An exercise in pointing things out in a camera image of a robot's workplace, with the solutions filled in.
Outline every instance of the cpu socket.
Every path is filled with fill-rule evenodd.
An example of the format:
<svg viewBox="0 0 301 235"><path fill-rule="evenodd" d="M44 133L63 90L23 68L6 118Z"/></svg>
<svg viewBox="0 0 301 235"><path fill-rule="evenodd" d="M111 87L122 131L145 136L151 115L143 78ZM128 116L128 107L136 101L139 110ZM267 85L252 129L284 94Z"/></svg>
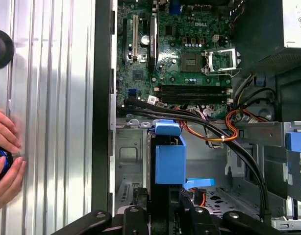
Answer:
<svg viewBox="0 0 301 235"><path fill-rule="evenodd" d="M195 53L181 54L181 71L182 72L201 72L202 56Z"/></svg>

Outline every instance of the human hand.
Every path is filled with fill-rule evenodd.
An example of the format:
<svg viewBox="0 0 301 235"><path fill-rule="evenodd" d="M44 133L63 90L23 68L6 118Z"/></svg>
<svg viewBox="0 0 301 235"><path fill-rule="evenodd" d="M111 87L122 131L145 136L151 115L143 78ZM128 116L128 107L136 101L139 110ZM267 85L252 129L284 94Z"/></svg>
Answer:
<svg viewBox="0 0 301 235"><path fill-rule="evenodd" d="M5 157L0 157L0 173L3 170ZM11 168L0 180L0 209L9 203L21 191L26 161L15 159Z"/></svg>
<svg viewBox="0 0 301 235"><path fill-rule="evenodd" d="M11 153L19 152L21 144L15 136L16 132L13 122L0 112L0 147Z"/></svg>

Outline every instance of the black rubber foot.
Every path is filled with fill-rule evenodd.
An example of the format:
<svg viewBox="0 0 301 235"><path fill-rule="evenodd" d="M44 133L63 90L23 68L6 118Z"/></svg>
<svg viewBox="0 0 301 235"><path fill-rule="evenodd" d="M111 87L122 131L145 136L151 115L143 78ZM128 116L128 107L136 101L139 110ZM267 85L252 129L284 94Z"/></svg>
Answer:
<svg viewBox="0 0 301 235"><path fill-rule="evenodd" d="M8 34L0 30L0 69L5 67L12 60L14 45Z"/></svg>

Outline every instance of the blue ring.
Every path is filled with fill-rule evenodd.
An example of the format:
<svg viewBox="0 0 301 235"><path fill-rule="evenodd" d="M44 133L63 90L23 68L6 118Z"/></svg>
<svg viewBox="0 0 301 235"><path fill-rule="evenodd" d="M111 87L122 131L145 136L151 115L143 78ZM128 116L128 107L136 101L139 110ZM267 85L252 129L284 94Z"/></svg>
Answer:
<svg viewBox="0 0 301 235"><path fill-rule="evenodd" d="M2 154L2 156L4 156L4 157L5 157L5 161L4 161L4 167L3 167L3 169L2 169L2 171L4 172L4 171L6 171L6 170L7 170L7 168L8 168L8 158L7 158L7 155L6 155L6 153L5 153L5 152L3 152L1 149L0 149L0 153Z"/></svg>

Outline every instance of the ribbed aluminum panel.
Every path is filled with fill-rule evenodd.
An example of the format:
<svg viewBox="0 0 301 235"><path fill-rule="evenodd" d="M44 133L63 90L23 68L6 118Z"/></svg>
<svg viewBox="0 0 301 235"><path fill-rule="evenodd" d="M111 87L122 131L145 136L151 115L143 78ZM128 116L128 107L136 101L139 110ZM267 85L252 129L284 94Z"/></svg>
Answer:
<svg viewBox="0 0 301 235"><path fill-rule="evenodd" d="M0 109L19 127L23 190L0 235L49 235L91 210L95 0L0 0L15 43Z"/></svg>

